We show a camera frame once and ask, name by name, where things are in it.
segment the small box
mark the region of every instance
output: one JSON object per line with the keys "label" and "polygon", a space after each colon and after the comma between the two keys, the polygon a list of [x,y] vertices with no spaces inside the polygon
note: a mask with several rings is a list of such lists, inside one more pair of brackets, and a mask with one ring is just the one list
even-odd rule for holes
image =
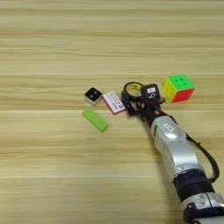
{"label": "small box", "polygon": [[125,110],[123,103],[121,102],[121,100],[118,98],[118,96],[114,91],[104,94],[103,100],[105,101],[105,103],[107,104],[108,108],[111,110],[113,115],[116,115]]}
{"label": "small box", "polygon": [[101,98],[102,98],[102,93],[94,87],[91,87],[85,93],[86,101],[89,102],[93,106],[96,105],[100,101]]}

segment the green block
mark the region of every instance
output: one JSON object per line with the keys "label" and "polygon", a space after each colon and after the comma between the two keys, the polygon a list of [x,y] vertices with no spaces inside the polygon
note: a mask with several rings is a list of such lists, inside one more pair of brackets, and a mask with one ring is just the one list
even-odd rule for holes
{"label": "green block", "polygon": [[170,76],[169,79],[178,91],[195,88],[188,76],[183,73]]}
{"label": "green block", "polygon": [[91,108],[85,109],[82,115],[86,117],[99,131],[103,132],[109,125]]}

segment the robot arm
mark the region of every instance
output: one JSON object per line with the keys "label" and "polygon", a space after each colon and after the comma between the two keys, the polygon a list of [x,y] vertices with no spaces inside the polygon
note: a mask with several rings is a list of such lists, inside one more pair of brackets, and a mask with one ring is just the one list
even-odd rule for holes
{"label": "robot arm", "polygon": [[[129,94],[128,87],[141,91],[141,96]],[[124,86],[122,92],[122,102],[129,115],[141,116],[150,126],[156,148],[163,157],[170,180],[180,198],[185,223],[223,224],[224,199],[215,192],[211,179],[207,178],[196,153],[187,141],[190,137],[174,119],[161,110],[161,99],[156,84],[144,86],[131,82]],[[138,110],[134,110],[130,102],[136,102]]]}
{"label": "robot arm", "polygon": [[151,134],[176,187],[185,222],[223,224],[224,200],[214,191],[194,150],[186,141],[186,133],[164,115],[153,121]]}

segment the silver robot arm segment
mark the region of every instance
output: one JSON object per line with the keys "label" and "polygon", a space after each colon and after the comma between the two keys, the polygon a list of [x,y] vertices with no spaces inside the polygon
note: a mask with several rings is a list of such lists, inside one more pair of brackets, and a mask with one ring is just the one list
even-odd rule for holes
{"label": "silver robot arm segment", "polygon": [[223,224],[224,199],[214,191],[186,133],[168,115],[156,118],[150,129],[182,202],[185,222]]}

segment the yellow sticker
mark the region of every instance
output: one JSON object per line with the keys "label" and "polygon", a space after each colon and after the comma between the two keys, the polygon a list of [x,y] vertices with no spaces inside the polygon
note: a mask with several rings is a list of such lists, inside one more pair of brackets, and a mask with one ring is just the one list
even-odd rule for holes
{"label": "yellow sticker", "polygon": [[127,89],[136,89],[136,90],[141,90],[142,88],[142,85],[140,84],[137,84],[137,83],[130,83],[128,86],[127,86]]}

